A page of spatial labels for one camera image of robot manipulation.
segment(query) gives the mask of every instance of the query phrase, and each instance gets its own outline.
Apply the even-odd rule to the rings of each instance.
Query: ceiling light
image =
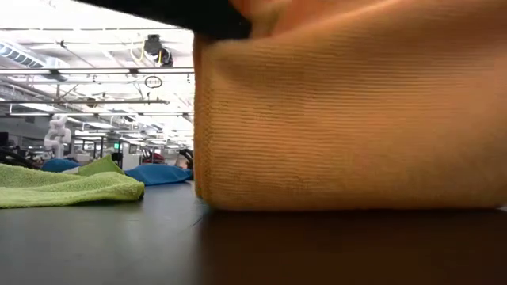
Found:
[[[74,118],[67,118],[67,120],[69,120],[70,122],[74,122],[74,123],[82,123],[82,121],[76,120]]]
[[[191,74],[194,69],[191,67],[172,67],[172,68],[139,68],[141,74]]]
[[[74,141],[74,144],[76,144],[76,145],[81,145],[81,144],[82,144],[82,139],[76,139],[76,140]],[[85,144],[86,144],[86,145],[87,145],[87,144],[94,144],[94,142],[85,141]]]
[[[89,124],[92,127],[99,127],[99,128],[111,128],[111,127],[113,127],[112,125],[110,125],[108,123],[87,123],[87,124]]]
[[[144,135],[141,135],[141,134],[126,134],[126,136],[129,136],[130,138],[135,138],[135,139],[144,138]]]
[[[7,116],[49,116],[47,113],[6,113]]]
[[[0,74],[5,75],[46,75],[46,74],[193,74],[192,67],[170,68],[22,68],[2,69]]]
[[[60,74],[129,74],[130,70],[127,68],[79,68],[79,69],[61,69],[58,70]]]
[[[86,136],[86,137],[79,137],[81,140],[101,140],[101,137],[90,137],[90,136]]]
[[[37,69],[28,69],[28,68],[0,70],[0,74],[8,74],[8,75],[14,75],[14,74],[50,74],[50,73],[51,73],[50,70],[37,70]]]
[[[137,116],[137,113],[115,113],[115,112],[107,112],[107,113],[99,113],[99,116]]]
[[[46,112],[55,111],[55,107],[52,107],[52,106],[46,105],[46,104],[27,103],[27,104],[20,104],[20,105],[23,107],[27,107],[27,108],[34,108],[35,110],[40,110],[40,111],[46,111]]]
[[[93,113],[56,113],[55,115],[61,116],[94,116]]]
[[[178,112],[155,112],[155,113],[143,113],[145,116],[181,116],[183,113]]]
[[[141,132],[141,130],[115,130],[117,133],[138,133]]]

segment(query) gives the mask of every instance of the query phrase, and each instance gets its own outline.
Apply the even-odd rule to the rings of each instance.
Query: table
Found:
[[[504,211],[221,212],[191,184],[0,210],[2,285],[501,285],[505,257]]]

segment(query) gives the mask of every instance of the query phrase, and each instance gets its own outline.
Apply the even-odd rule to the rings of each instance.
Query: white ceiling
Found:
[[[174,66],[193,65],[193,34],[172,25],[150,21],[71,0],[2,0],[0,40],[20,44],[42,56],[63,61],[62,67],[156,67],[143,56],[141,48],[147,35],[158,34],[173,54]],[[61,47],[64,42],[67,50]],[[25,68],[0,57],[0,68]],[[193,74],[157,74],[160,88],[148,88],[146,75],[75,75],[60,85],[67,100],[93,97],[98,100],[160,99],[170,104],[100,104],[79,108],[83,112],[193,112]],[[56,94],[56,81],[41,76],[17,76],[19,81],[44,92]],[[138,116],[141,124],[163,127],[168,139],[185,136],[191,142],[192,124],[182,117]]]

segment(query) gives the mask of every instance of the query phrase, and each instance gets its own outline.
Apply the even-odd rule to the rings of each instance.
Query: green towel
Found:
[[[97,173],[103,172],[114,172],[125,174],[121,168],[116,165],[116,163],[112,160],[111,154],[104,156],[103,158],[94,161],[88,165],[79,167],[78,175],[81,176],[91,176]]]
[[[144,192],[144,184],[125,176],[116,165],[108,166],[109,160],[106,157],[84,166],[79,175],[0,164],[0,208],[138,200]]]

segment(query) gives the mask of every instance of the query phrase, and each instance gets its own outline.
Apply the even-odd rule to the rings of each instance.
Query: orange microfiber cloth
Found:
[[[507,203],[507,0],[235,5],[197,36],[199,196],[240,211]]]

